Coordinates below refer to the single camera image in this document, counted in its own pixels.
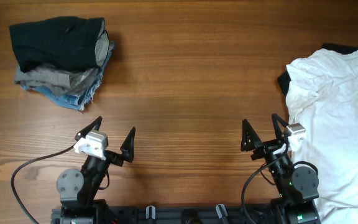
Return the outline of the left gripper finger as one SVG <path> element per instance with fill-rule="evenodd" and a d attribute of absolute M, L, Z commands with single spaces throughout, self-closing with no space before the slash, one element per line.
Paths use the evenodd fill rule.
<path fill-rule="evenodd" d="M 75 140 L 79 141 L 81 138 L 85 138 L 86 135 L 92 130 L 98 131 L 101 126 L 102 120 L 102 116 L 97 117 L 92 123 L 87 125 L 85 128 L 83 128 L 76 134 Z"/>
<path fill-rule="evenodd" d="M 133 127 L 123 144 L 120 147 L 122 152 L 121 157 L 124 161 L 132 163 L 134 160 L 134 141 L 135 141 L 135 127 Z"/>

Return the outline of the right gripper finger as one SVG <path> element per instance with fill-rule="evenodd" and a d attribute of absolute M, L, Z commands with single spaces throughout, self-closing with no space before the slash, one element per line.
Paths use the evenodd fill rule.
<path fill-rule="evenodd" d="M 247 119 L 242 121 L 241 151 L 254 151 L 263 148 L 263 143 Z"/>
<path fill-rule="evenodd" d="M 285 129 L 288 126 L 288 123 L 276 113 L 272 114 L 272 123 L 277 140 L 284 139 L 285 135 L 282 131 L 282 128 Z"/>

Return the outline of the white t-shirt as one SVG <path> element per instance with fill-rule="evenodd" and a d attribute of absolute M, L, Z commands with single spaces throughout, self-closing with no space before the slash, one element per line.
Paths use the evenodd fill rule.
<path fill-rule="evenodd" d="M 289 122 L 306 130 L 292 158 L 318 168 L 319 217 L 358 224 L 358 50 L 317 50 L 286 69 Z"/>

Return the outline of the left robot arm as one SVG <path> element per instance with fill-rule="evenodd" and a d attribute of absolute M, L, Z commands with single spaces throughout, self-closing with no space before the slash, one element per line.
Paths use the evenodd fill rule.
<path fill-rule="evenodd" d="M 80 130 L 73 145 L 75 152 L 87 155 L 81 169 L 67 169 L 57 179 L 62 208 L 60 216 L 52 218 L 52 223 L 117 223 L 117 216 L 104 199 L 95 196 L 102 190 L 101 183 L 109 178 L 111 165 L 123 166 L 134 160 L 135 127 L 123 144 L 120 153 L 107 150 L 108 135 L 99 130 L 103 118 L 96 118 Z"/>

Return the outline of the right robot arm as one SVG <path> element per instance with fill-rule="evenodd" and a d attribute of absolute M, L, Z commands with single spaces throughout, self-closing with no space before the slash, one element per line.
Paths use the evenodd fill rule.
<path fill-rule="evenodd" d="M 318 193 L 318 168 L 306 161 L 293 162 L 288 154 L 291 147 L 299 145 L 306 129 L 299 123 L 288 124 L 279 115 L 272 114 L 275 139 L 262 141 L 247 119 L 242 121 L 241 151 L 252 152 L 253 161 L 264 159 L 246 180 L 241 192 L 241 210 L 245 223 L 255 223 L 246 208 L 246 190 L 253 178 L 267 169 L 273 185 L 279 192 L 268 206 L 274 223 L 320 223 L 314 199 Z"/>

